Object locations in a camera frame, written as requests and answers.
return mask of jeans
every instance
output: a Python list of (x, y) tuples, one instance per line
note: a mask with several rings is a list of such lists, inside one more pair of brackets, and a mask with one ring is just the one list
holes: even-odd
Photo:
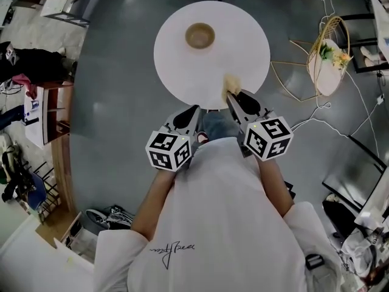
[(211, 111), (205, 114), (200, 124), (200, 131), (204, 131), (209, 141), (225, 137), (237, 137), (239, 125), (232, 117), (223, 116), (219, 111)]
[(0, 114), (0, 130), (3, 130), (14, 121), (23, 120), (24, 117), (24, 105), (14, 107), (4, 114)]

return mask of white box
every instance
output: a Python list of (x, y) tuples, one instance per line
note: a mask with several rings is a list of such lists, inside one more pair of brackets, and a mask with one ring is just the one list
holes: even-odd
[(146, 152), (153, 167), (175, 172), (192, 156), (190, 137), (153, 131)]
[(262, 161), (286, 153), (293, 132), (283, 117), (253, 122), (247, 126), (244, 145)]

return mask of gold wire basket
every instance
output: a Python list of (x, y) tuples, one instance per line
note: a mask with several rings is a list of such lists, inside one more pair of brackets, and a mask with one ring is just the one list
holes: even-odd
[[(317, 67), (318, 67), (318, 58), (320, 57), (320, 48), (324, 42), (324, 40), (333, 40), (335, 42), (335, 40), (337, 40), (337, 33), (336, 33), (336, 30), (338, 28), (338, 25), (341, 24), (343, 26), (343, 32), (344, 32), (344, 35), (345, 35), (345, 38), (346, 38), (346, 42), (347, 42), (347, 49), (346, 49), (346, 53), (349, 55), (349, 52), (350, 52), (350, 39), (349, 39), (349, 33), (348, 33), (348, 29), (347, 29), (347, 26), (346, 26), (346, 23), (344, 22), (344, 20), (339, 17), (339, 16), (333, 16), (331, 17), (328, 22), (325, 24), (322, 32), (320, 33), (320, 35), (318, 36), (318, 38), (316, 39), (315, 43), (313, 44), (313, 46), (311, 47), (311, 50), (309, 51), (309, 53), (299, 45), (299, 43), (305, 43), (305, 44), (312, 44), (312, 43), (309, 43), (309, 42), (305, 42), (305, 41), (297, 41), (297, 40), (290, 40), (290, 42), (296, 46), (298, 46), (301, 50), (303, 50), (306, 54), (307, 54), (307, 61), (305, 64), (303, 63), (292, 63), (292, 62), (286, 62), (286, 61), (271, 61), (270, 62), (270, 65), (272, 66), (273, 68), (273, 71), (275, 73), (275, 76), (276, 78), (278, 79), (278, 81), (281, 83), (282, 87), (285, 89), (286, 92), (288, 92), (294, 99), (298, 100), (299, 102), (305, 102), (307, 100), (311, 100), (311, 99), (314, 99), (316, 98), (317, 96), (320, 96), (321, 93), (319, 92), (319, 90), (317, 89), (317, 79), (318, 79), (318, 75), (320, 73), (320, 70), (317, 70)], [(279, 75), (277, 74), (276, 70), (275, 70), (275, 67), (274, 67), (274, 63), (278, 63), (278, 64), (292, 64), (292, 65), (298, 65), (298, 66), (306, 66), (306, 69), (308, 71), (308, 74), (311, 74), (310, 70), (309, 70), (309, 64), (311, 63), (312, 60), (315, 60), (315, 63), (314, 63), (314, 76), (313, 76), (313, 83), (314, 83), (314, 86), (315, 86), (315, 96), (312, 96), (312, 97), (308, 97), (307, 99), (304, 99), (304, 100), (301, 100), (299, 99), (298, 97), (296, 97), (293, 93), (291, 93), (284, 85), (284, 83), (281, 81)], [(343, 68), (343, 71), (342, 71), (342, 75), (341, 75), (341, 78), (340, 78), (340, 81), (342, 81), (343, 79), (343, 76), (346, 72), (346, 69), (347, 69), (347, 65)]]

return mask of round white table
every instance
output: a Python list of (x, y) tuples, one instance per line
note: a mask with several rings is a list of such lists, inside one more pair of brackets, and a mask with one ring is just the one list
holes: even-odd
[[(336, 51), (341, 51), (333, 40), (324, 39), (324, 42)], [(330, 60), (322, 60), (320, 56), (316, 58), (315, 54), (308, 64), (308, 71), (313, 83), (316, 79), (318, 91), (324, 96), (330, 96), (338, 88), (346, 69), (339, 70)]]
[[(195, 23), (206, 23), (215, 40), (206, 49), (194, 49), (185, 32)], [(167, 90), (189, 105), (203, 109), (227, 108), (222, 100), (223, 78), (232, 74), (242, 89), (258, 91), (270, 64), (270, 49), (257, 21), (234, 5), (203, 1), (187, 5), (162, 25), (154, 45), (154, 63)]]

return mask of wooden bowl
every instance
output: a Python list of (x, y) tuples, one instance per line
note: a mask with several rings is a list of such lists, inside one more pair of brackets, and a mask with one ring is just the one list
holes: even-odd
[(215, 31), (205, 23), (196, 23), (187, 29), (185, 40), (194, 49), (205, 49), (215, 40)]

